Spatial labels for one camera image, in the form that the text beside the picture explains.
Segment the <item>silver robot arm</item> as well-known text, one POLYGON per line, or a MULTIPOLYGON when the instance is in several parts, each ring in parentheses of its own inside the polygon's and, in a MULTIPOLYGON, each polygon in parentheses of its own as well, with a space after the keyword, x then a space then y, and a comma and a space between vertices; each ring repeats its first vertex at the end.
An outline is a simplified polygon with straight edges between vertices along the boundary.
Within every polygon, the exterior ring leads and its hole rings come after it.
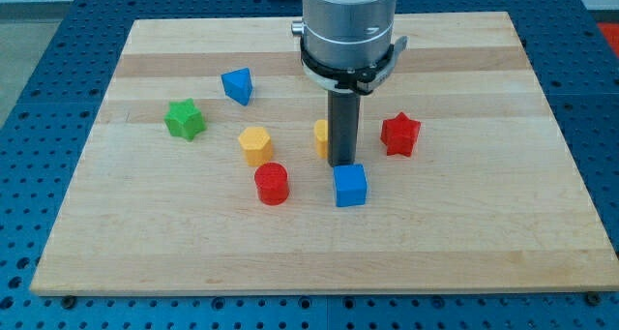
POLYGON ((369 95, 394 71, 408 38, 393 38, 397 0, 302 0, 291 24, 305 74, 323 89, 369 95))

